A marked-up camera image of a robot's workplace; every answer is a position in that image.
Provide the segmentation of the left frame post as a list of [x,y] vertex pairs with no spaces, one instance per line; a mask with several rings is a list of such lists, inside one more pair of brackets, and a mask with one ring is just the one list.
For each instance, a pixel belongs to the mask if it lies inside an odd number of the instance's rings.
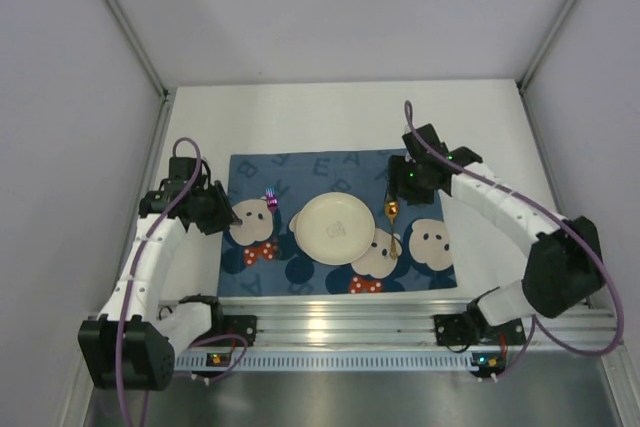
[[153,90],[164,100],[169,95],[169,89],[165,86],[165,83],[161,80],[161,77],[153,65],[149,54],[143,46],[143,43],[136,32],[133,24],[131,23],[129,16],[123,8],[119,0],[102,0],[107,8],[110,16],[115,21],[121,35],[123,36],[125,43],[129,50],[136,58],[138,64],[144,71],[147,80],[150,82]]

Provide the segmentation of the iridescent purple fork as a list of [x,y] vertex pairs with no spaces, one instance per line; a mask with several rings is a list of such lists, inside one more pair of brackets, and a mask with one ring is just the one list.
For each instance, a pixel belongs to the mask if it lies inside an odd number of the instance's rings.
[[275,189],[273,187],[268,187],[265,190],[266,204],[267,209],[271,213],[272,217],[272,234],[271,234],[271,244],[273,247],[274,258],[279,259],[281,256],[281,250],[279,246],[279,231],[280,231],[280,213],[279,213],[279,202],[276,197]]

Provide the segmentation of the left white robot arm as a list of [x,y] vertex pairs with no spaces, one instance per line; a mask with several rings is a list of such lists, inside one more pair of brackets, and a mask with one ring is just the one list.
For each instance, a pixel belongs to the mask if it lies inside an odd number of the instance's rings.
[[134,241],[113,293],[78,332],[96,388],[164,390],[176,358],[199,338],[220,334],[224,316],[212,295],[187,295],[164,319],[158,311],[169,268],[189,228],[208,236],[239,222],[205,161],[170,159],[167,178],[139,202]]

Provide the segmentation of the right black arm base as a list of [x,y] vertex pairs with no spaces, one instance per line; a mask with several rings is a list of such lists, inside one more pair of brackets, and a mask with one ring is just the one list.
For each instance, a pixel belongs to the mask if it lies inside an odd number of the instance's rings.
[[479,298],[472,300],[461,313],[433,316],[436,344],[454,353],[480,345],[520,346],[525,343],[523,323],[510,320],[490,326],[478,306]]

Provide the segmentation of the aluminium rail frame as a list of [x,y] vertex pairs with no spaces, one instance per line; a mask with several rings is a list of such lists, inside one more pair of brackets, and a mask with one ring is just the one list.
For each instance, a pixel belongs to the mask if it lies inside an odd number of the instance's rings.
[[[540,208],[545,215],[553,213],[531,198],[519,192],[517,194],[520,199]],[[612,298],[617,298],[618,290],[602,261],[602,257],[597,260],[596,265],[605,280],[601,289],[607,289]],[[223,308],[230,308],[236,313],[263,316],[266,312],[272,312],[286,319],[291,319],[296,315],[307,315],[312,319],[311,328],[316,333],[317,344],[328,343],[330,334],[334,330],[342,330],[355,342],[364,343],[367,336],[373,333],[376,321],[381,321],[384,325],[396,321],[397,309],[402,303],[401,299],[394,294],[388,294],[382,299],[377,299],[373,295],[346,295],[336,300],[326,301],[249,297],[230,297],[219,300]],[[447,314],[461,313],[469,303],[461,306],[458,311]],[[540,333],[545,331],[545,321],[554,318],[533,315],[518,319],[527,319],[531,332]]]

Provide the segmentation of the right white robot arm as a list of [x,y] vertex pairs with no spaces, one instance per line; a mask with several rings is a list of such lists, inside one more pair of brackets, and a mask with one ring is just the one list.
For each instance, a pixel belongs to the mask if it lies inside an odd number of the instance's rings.
[[406,153],[389,160],[389,199],[431,203],[438,192],[466,204],[505,234],[526,257],[522,279],[483,293],[467,307],[483,326],[541,315],[556,318],[605,284],[595,225],[569,220],[520,199],[467,147],[449,150],[426,124],[403,137]]

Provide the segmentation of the gold spoon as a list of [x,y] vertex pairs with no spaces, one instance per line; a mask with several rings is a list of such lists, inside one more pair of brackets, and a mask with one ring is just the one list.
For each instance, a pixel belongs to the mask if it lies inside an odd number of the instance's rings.
[[397,239],[395,237],[395,220],[399,213],[398,203],[395,200],[385,202],[385,216],[390,222],[390,257],[393,260],[398,258]]

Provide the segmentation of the right frame post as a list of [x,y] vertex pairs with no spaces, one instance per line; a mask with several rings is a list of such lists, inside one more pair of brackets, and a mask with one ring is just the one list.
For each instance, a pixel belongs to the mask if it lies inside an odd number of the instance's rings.
[[524,73],[516,82],[518,92],[521,96],[525,94],[527,88],[534,80],[537,72],[541,68],[546,57],[549,55],[554,43],[559,38],[562,30],[569,21],[579,2],[580,0],[561,1],[559,8],[552,16],[548,28],[528,61]]

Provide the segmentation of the frame post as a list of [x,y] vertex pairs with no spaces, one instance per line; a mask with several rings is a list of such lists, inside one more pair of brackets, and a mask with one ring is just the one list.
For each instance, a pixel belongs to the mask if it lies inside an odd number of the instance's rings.
[[518,92],[521,96],[525,94],[527,88],[534,80],[537,72],[541,68],[546,57],[549,55],[554,43],[559,38],[562,30],[569,21],[579,2],[580,0],[561,1],[559,8],[552,16],[548,28],[528,61],[524,73],[516,82]]
[[147,80],[150,82],[153,90],[164,100],[169,95],[169,89],[165,86],[165,83],[161,80],[161,77],[153,65],[149,54],[143,46],[143,43],[136,32],[133,24],[131,23],[129,16],[123,8],[119,0],[102,0],[107,8],[110,16],[115,21],[121,35],[123,36],[125,43],[129,50],[136,58],[138,64],[144,71]]

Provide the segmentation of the cream round plate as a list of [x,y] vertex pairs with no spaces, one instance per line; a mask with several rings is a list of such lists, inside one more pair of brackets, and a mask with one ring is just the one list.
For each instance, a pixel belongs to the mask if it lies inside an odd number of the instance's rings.
[[373,214],[359,198],[329,192],[309,200],[291,219],[290,229],[300,250],[329,266],[349,264],[362,257],[373,242]]

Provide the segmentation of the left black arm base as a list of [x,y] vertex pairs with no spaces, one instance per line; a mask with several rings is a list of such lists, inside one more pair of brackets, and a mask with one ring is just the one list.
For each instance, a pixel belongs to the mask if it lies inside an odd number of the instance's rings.
[[253,346],[257,335],[257,317],[255,315],[230,314],[223,310],[216,296],[196,294],[183,297],[175,307],[163,307],[168,314],[161,320],[176,321],[186,325],[191,332],[197,333],[193,342],[204,346],[213,345],[213,337],[236,334],[249,346]]

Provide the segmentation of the blue cartoon placemat cloth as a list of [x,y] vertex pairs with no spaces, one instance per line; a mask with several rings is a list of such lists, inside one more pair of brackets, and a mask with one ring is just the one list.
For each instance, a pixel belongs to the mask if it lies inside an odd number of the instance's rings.
[[453,289],[439,200],[384,212],[388,164],[401,149],[235,154],[221,297],[382,294]]

